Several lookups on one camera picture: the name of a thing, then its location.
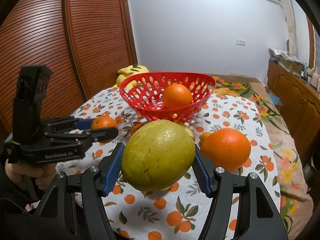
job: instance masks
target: table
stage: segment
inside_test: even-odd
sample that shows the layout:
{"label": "table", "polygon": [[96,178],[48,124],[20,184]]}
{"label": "table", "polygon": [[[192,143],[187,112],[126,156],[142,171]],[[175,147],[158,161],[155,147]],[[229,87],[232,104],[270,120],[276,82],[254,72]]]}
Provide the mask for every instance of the table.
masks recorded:
{"label": "table", "polygon": [[[75,117],[95,118],[109,114],[119,127],[119,136],[113,141],[93,143],[82,160],[58,163],[57,171],[77,174],[92,165],[98,165],[104,156],[111,154],[118,142],[127,143],[131,129],[146,121],[120,96],[119,89],[106,89],[95,95],[77,111]],[[280,189],[276,181],[277,168],[270,140],[261,116],[253,102],[233,96],[212,94],[202,109],[187,123],[199,143],[204,131],[213,132],[224,127],[235,128],[250,140],[250,158],[235,174],[247,176],[256,172],[265,183],[278,210]],[[81,203],[81,194],[76,194]],[[140,192],[125,183],[120,176],[113,192],[103,198],[111,227],[129,239],[185,239],[197,240],[206,220],[211,200],[200,191],[192,168],[166,191]],[[226,239],[232,239],[238,210],[237,194],[233,196]]]}

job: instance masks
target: blue object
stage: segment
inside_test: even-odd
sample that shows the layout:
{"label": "blue object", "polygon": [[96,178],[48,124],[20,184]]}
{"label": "blue object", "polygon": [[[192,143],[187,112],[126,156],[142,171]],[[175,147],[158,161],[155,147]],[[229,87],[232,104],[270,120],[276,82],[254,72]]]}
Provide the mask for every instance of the blue object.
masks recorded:
{"label": "blue object", "polygon": [[103,188],[104,195],[108,196],[115,187],[116,181],[119,177],[121,170],[121,158],[124,150],[124,144],[122,144],[116,154],[116,157],[112,160],[110,168],[106,174],[105,186]]}
{"label": "blue object", "polygon": [[196,179],[198,181],[198,185],[200,187],[201,192],[205,193],[208,197],[211,193],[211,187],[209,184],[209,175],[205,171],[204,167],[202,166],[201,161],[196,153],[195,160],[192,164],[193,172],[195,173]]}
{"label": "blue object", "polygon": [[280,98],[276,97],[276,95],[274,93],[270,92],[269,93],[269,97],[271,98],[271,100],[272,100],[274,105],[278,105],[279,104]]}
{"label": "blue object", "polygon": [[93,120],[94,119],[82,119],[78,122],[75,122],[75,129],[88,130],[90,129]]}

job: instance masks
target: stuffed animal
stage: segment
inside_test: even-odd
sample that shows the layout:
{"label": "stuffed animal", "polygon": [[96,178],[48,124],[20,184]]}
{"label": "stuffed animal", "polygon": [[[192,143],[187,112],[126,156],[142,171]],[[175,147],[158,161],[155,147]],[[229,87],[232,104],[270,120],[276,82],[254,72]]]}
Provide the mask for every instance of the stuffed animal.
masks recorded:
{"label": "stuffed animal", "polygon": [[[116,84],[113,86],[114,88],[120,87],[121,83],[130,76],[139,74],[139,73],[148,73],[149,70],[145,66],[140,65],[131,65],[129,67],[122,68],[118,71],[118,78]],[[132,81],[127,85],[127,88],[132,88],[137,84],[137,82]]]}

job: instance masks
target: silver bolt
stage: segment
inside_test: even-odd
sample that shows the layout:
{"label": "silver bolt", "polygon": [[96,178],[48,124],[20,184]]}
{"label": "silver bolt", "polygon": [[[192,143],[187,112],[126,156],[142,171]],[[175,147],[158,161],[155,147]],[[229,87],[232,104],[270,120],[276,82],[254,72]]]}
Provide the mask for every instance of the silver bolt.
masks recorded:
{"label": "silver bolt", "polygon": [[224,168],[218,167],[218,168],[216,168],[216,171],[217,171],[218,173],[224,173]]}
{"label": "silver bolt", "polygon": [[99,169],[99,167],[97,165],[90,167],[90,171],[92,171],[92,172],[96,172],[98,169]]}
{"label": "silver bolt", "polygon": [[58,179],[61,179],[64,176],[64,172],[60,171],[60,172],[57,173],[56,176],[57,176]]}
{"label": "silver bolt", "polygon": [[258,177],[258,175],[254,172],[251,172],[250,173],[250,177],[253,178],[253,179],[256,179]]}

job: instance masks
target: basket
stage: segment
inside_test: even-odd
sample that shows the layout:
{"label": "basket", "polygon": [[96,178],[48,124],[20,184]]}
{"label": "basket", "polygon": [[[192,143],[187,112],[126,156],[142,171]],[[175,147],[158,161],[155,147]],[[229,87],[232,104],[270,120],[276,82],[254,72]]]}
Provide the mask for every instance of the basket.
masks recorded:
{"label": "basket", "polygon": [[[132,81],[137,84],[129,91],[125,87]],[[193,97],[189,106],[167,110],[162,102],[162,94],[171,84],[183,84]],[[150,72],[141,73],[126,78],[120,86],[122,98],[136,112],[155,121],[166,119],[172,122],[187,122],[206,103],[215,80],[209,75],[181,72]]]}

